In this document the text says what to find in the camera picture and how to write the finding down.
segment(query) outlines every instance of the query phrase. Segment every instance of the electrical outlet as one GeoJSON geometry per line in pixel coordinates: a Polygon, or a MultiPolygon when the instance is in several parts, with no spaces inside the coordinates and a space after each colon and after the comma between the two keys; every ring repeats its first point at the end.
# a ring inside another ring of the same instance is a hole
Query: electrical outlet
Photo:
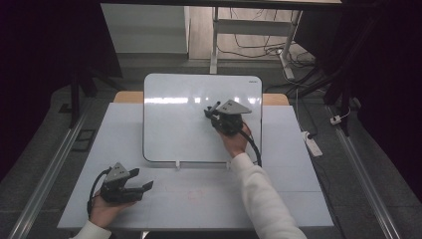
{"type": "Polygon", "coordinates": [[[308,131],[302,132],[302,137],[304,138],[305,144],[307,145],[308,150],[311,152],[312,156],[321,156],[322,151],[317,146],[316,141],[313,138],[308,138],[310,133],[308,131]]]}

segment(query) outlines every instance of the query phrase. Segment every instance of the whiteboard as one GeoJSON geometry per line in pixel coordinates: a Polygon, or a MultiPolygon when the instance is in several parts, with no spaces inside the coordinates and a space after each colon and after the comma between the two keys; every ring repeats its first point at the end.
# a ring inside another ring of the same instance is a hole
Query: whiteboard
{"type": "MultiPolygon", "coordinates": [[[[144,81],[143,156],[146,160],[226,162],[230,159],[207,107],[233,100],[261,151],[262,82],[250,76],[150,74],[144,81]]],[[[256,161],[254,150],[246,152],[256,161]]]]}

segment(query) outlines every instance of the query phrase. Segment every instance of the white wall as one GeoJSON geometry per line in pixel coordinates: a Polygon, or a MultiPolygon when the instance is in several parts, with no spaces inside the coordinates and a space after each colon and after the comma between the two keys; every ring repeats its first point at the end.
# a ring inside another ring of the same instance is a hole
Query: white wall
{"type": "Polygon", "coordinates": [[[187,7],[102,4],[117,53],[187,53],[187,7]]]}

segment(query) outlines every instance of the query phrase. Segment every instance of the dark background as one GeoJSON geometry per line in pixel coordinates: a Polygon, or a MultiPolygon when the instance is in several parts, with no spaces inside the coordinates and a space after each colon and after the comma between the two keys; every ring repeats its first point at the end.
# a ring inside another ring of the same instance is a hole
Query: dark background
{"type": "Polygon", "coordinates": [[[0,8],[1,178],[37,131],[52,93],[87,67],[121,76],[100,3],[3,2],[0,8]]]}
{"type": "MultiPolygon", "coordinates": [[[[352,96],[361,102],[361,123],[422,201],[422,3],[384,3],[377,11],[379,21],[346,76],[352,78],[352,96]]],[[[331,74],[342,64],[366,19],[364,13],[304,12],[295,40],[331,74]]]]}

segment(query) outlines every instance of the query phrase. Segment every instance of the white table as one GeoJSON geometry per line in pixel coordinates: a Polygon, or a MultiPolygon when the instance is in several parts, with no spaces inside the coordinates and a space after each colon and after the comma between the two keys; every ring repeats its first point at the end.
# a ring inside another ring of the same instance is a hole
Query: white table
{"type": "MultiPolygon", "coordinates": [[[[138,231],[253,229],[232,171],[224,164],[151,163],[142,158],[143,104],[110,104],[58,227],[78,230],[97,175],[120,161],[140,174],[126,186],[154,180],[143,199],[110,228],[138,231]]],[[[263,108],[263,166],[299,226],[332,226],[292,107],[263,108]]]]}

